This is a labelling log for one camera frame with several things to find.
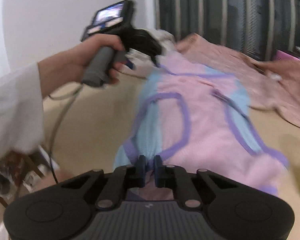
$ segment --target round black pad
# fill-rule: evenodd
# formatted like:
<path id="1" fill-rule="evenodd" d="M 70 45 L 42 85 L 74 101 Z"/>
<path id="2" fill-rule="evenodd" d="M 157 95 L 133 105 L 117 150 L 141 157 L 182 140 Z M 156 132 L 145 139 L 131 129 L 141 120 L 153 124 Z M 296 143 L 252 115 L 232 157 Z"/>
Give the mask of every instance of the round black pad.
<path id="1" fill-rule="evenodd" d="M 283 239 L 294 223 L 294 213 L 272 195 L 229 190 L 208 207 L 210 223 L 218 234 L 232 240 Z"/>
<path id="2" fill-rule="evenodd" d="M 37 192 L 10 204 L 8 233 L 22 240 L 62 240 L 79 233 L 91 217 L 88 204 L 68 190 Z"/>

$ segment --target clothing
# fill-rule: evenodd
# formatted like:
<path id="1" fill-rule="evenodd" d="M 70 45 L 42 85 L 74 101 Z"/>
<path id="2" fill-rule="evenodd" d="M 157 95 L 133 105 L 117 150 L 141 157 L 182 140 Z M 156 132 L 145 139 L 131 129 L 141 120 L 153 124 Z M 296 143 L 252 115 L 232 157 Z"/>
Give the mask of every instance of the clothing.
<path id="1" fill-rule="evenodd" d="M 12 149 L 30 153 L 43 136 L 40 78 L 33 63 L 0 78 L 0 159 Z"/>
<path id="2" fill-rule="evenodd" d="M 178 42 L 176 49 L 191 62 L 234 73 L 249 94 L 250 107 L 276 110 L 283 119 L 300 127 L 300 61 L 259 62 L 238 51 L 209 43 L 197 34 Z M 256 68 L 266 75 L 258 73 Z M 282 79 L 273 79 L 273 73 Z"/>
<path id="3" fill-rule="evenodd" d="M 3 222 L 0 223 L 0 240 L 9 240 L 9 234 Z"/>
<path id="4" fill-rule="evenodd" d="M 157 40 L 157 42 L 162 47 L 162 55 L 166 55 L 169 51 L 175 50 L 174 47 L 174 37 L 172 34 L 164 31 L 164 30 L 147 30 L 148 33 Z M 151 75 L 153 71 L 157 69 L 157 66 L 151 61 L 151 58 L 137 51 L 135 49 L 131 49 L 126 57 L 133 63 L 134 68 L 131 69 L 126 65 L 123 66 L 121 70 L 122 73 L 128 74 L 135 77 L 146 78 Z"/>
<path id="5" fill-rule="evenodd" d="M 275 195 L 287 159 L 258 136 L 235 76 L 190 63 L 177 52 L 160 63 L 162 69 L 151 75 L 140 95 L 131 136 L 120 147 L 114 168 L 145 155 L 147 185 L 139 193 L 147 200 L 172 197 L 154 188 L 155 155 L 165 165 L 192 173 L 205 168 Z"/>

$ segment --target white cloth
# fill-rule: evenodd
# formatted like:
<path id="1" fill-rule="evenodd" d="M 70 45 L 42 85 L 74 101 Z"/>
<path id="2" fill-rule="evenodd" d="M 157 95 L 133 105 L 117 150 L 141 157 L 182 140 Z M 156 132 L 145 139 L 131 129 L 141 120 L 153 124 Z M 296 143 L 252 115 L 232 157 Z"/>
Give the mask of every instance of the white cloth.
<path id="1" fill-rule="evenodd" d="M 37 63 L 0 78 L 0 159 L 10 150 L 31 153 L 43 139 Z"/>
<path id="2" fill-rule="evenodd" d="M 174 36 L 171 33 L 168 33 L 164 30 L 146 30 L 162 47 L 161 55 L 166 55 L 167 52 L 175 50 L 174 47 Z M 134 69 L 131 70 L 126 65 L 123 66 L 121 72 L 135 77 L 147 78 L 151 73 L 157 69 L 154 63 L 151 61 L 151 58 L 137 51 L 131 49 L 129 53 L 126 54 L 126 57 L 133 63 Z"/>
<path id="3" fill-rule="evenodd" d="M 0 224 L 0 240 L 9 240 L 9 235 L 3 222 Z"/>

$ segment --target purple trim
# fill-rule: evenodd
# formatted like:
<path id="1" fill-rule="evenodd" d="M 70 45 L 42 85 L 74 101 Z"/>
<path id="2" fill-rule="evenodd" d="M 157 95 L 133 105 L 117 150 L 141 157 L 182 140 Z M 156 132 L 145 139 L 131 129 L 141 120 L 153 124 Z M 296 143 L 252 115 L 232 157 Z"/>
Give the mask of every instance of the purple trim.
<path id="1" fill-rule="evenodd" d="M 131 190 L 127 190 L 125 201 L 146 201 L 144 198 L 134 194 Z"/>
<path id="2" fill-rule="evenodd" d="M 288 159 L 281 152 L 266 146 L 266 144 L 263 142 L 260 135 L 258 134 L 257 130 L 254 128 L 254 126 L 253 126 L 252 122 L 250 121 L 249 117 L 241 111 L 241 109 L 236 105 L 236 103 L 233 100 L 231 100 L 230 98 L 224 96 L 218 90 L 213 90 L 212 95 L 215 96 L 216 98 L 219 98 L 220 100 L 222 100 L 225 103 L 225 108 L 226 108 L 225 109 L 225 114 L 226 114 L 226 119 L 229 123 L 229 127 L 230 127 L 231 131 L 233 132 L 235 138 L 238 140 L 238 142 L 242 145 L 242 147 L 249 154 L 256 155 L 257 153 L 246 143 L 246 141 L 242 137 L 239 129 L 237 128 L 237 126 L 235 125 L 235 123 L 234 123 L 234 121 L 231 117 L 230 107 L 232 107 L 239 114 L 241 114 L 242 117 L 246 120 L 246 122 L 249 125 L 249 129 L 250 129 L 253 137 L 255 138 L 256 142 L 259 144 L 262 151 L 269 154 L 271 157 L 277 159 L 278 161 L 280 161 L 285 167 L 289 166 Z"/>
<path id="3" fill-rule="evenodd" d="M 160 65 L 160 68 L 165 70 L 168 74 L 172 76 L 197 76 L 201 78 L 206 78 L 206 79 L 213 79 L 213 78 L 225 78 L 228 76 L 235 76 L 233 73 L 221 73 L 221 74 L 196 74 L 196 73 L 173 73 L 171 72 L 166 66 Z"/>
<path id="4" fill-rule="evenodd" d="M 182 147 L 184 147 L 185 145 L 188 144 L 189 137 L 190 137 L 191 123 L 190 123 L 189 110 L 188 110 L 188 107 L 187 107 L 186 102 L 184 101 L 183 97 L 179 93 L 174 93 L 174 92 L 157 93 L 157 94 L 149 97 L 143 103 L 143 105 L 140 108 L 140 110 L 139 110 L 139 112 L 138 112 L 138 114 L 135 118 L 135 121 L 132 125 L 131 136 L 130 136 L 129 139 L 127 139 L 123 143 L 124 151 L 125 151 L 128 159 L 130 160 L 131 164 L 135 164 L 135 162 L 137 161 L 138 156 L 139 156 L 139 151 L 137 150 L 135 144 L 133 143 L 133 139 L 135 138 L 135 136 L 138 133 L 138 129 L 141 125 L 141 122 L 142 122 L 143 118 L 146 116 L 148 106 L 153 102 L 156 102 L 156 101 L 161 100 L 161 99 L 168 99 L 168 98 L 175 98 L 175 99 L 178 100 L 178 105 L 179 105 L 179 107 L 181 109 L 181 112 L 182 112 L 182 115 L 183 115 L 184 129 L 183 129 L 183 132 L 182 132 L 181 140 L 178 143 L 171 146 L 170 148 L 163 150 L 158 155 L 160 155 L 162 160 L 165 161 L 168 158 L 170 158 L 171 156 L 173 156 Z M 152 169 L 153 168 L 153 163 L 151 161 L 149 161 L 148 164 L 149 164 L 150 168 Z"/>
<path id="5" fill-rule="evenodd" d="M 230 113 L 230 107 L 226 102 L 223 102 L 225 105 L 225 112 L 226 112 L 226 120 L 229 124 L 230 130 L 234 134 L 234 137 L 237 141 L 242 145 L 242 147 L 252 156 L 257 155 L 257 153 L 247 144 L 247 142 L 242 137 L 238 127 L 235 125 L 234 121 L 232 120 L 232 116 Z"/>
<path id="6" fill-rule="evenodd" d="M 271 186 L 271 185 L 261 186 L 260 188 L 258 188 L 258 190 L 263 191 L 263 192 L 268 193 L 268 194 L 273 195 L 273 196 L 278 196 L 279 195 L 278 189 L 274 186 Z"/>

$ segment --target black cable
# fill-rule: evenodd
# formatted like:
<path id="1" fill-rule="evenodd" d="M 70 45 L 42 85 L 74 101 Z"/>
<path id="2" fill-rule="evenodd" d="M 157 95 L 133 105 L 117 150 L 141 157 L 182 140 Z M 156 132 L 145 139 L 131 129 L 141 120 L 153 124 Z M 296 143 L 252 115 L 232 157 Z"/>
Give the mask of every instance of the black cable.
<path id="1" fill-rule="evenodd" d="M 66 103 L 66 105 L 63 107 L 61 113 L 59 114 L 57 120 L 56 120 L 56 123 L 53 127 L 53 130 L 52 130 L 52 133 L 51 133 L 51 136 L 50 136 L 50 140 L 49 140 L 49 152 L 48 152 L 48 155 L 49 155 L 49 160 L 50 160 L 50 167 L 51 167 L 51 172 L 52 172 L 52 175 L 53 175 L 53 178 L 56 182 L 56 184 L 58 184 L 58 179 L 57 179 L 57 176 L 54 172 L 54 168 L 53 168 L 53 165 L 52 165 L 52 150 L 53 150 L 53 146 L 54 146 L 54 141 L 56 139 L 56 135 L 57 135 L 57 132 L 58 132 L 58 129 L 66 115 L 66 113 L 69 111 L 70 107 L 72 106 L 72 104 L 74 103 L 74 101 L 77 99 L 78 95 L 80 94 L 81 90 L 83 88 L 83 85 L 80 86 L 76 92 L 73 94 L 72 98 Z"/>

